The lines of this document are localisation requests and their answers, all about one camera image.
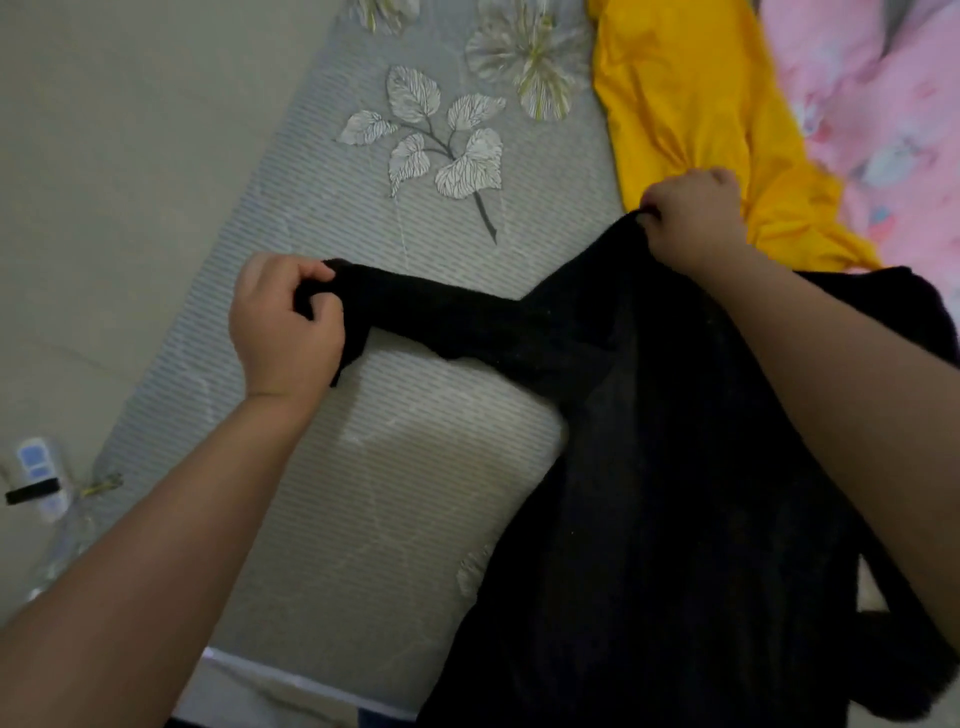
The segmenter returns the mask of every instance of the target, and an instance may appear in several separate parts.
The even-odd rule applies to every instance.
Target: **person's right arm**
[[[807,447],[960,650],[960,372],[747,244],[727,170],[651,187],[653,255],[731,316]]]

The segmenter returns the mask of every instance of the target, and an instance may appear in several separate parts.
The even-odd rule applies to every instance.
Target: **pink fabric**
[[[960,0],[917,0],[881,56],[882,0],[762,0],[780,85],[842,214],[960,321]]]

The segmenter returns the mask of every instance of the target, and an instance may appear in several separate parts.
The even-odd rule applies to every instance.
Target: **yellow shirt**
[[[624,207],[690,167],[729,167],[750,242],[774,260],[881,267],[836,222],[841,183],[807,160],[748,0],[588,0],[588,12]]]

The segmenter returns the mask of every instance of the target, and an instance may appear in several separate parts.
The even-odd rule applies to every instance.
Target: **plant stem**
[[[437,142],[441,147],[440,149],[424,148],[423,150],[424,152],[436,152],[437,154],[446,155],[446,157],[450,161],[457,160],[457,158],[453,154],[452,147],[450,147],[450,143],[453,141],[453,134],[454,132],[456,132],[456,130],[450,133],[450,138],[448,139],[446,144],[444,144],[443,141],[436,134],[433,133],[433,125],[430,123],[429,119],[426,120],[427,126],[430,128],[429,131],[426,129],[421,129],[420,127],[416,127],[413,124],[407,124],[405,121],[399,121],[397,119],[394,120],[394,123],[405,129],[411,129],[414,132],[425,134],[427,137]],[[490,215],[487,214],[487,206],[483,204],[483,198],[480,197],[479,192],[473,193],[473,201],[477,204],[477,210],[479,210],[480,212],[480,217],[483,218],[483,224],[487,226],[487,232],[490,234],[490,237],[493,238],[493,245],[496,245],[496,228],[493,226],[493,223],[490,220]]]

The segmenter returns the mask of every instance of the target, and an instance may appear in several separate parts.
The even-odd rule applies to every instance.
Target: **person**
[[[792,423],[960,649],[960,373],[747,244],[732,173],[653,185],[653,255],[722,304]],[[224,608],[344,344],[321,262],[258,254],[230,311],[246,396],[0,632],[0,725],[160,726]]]

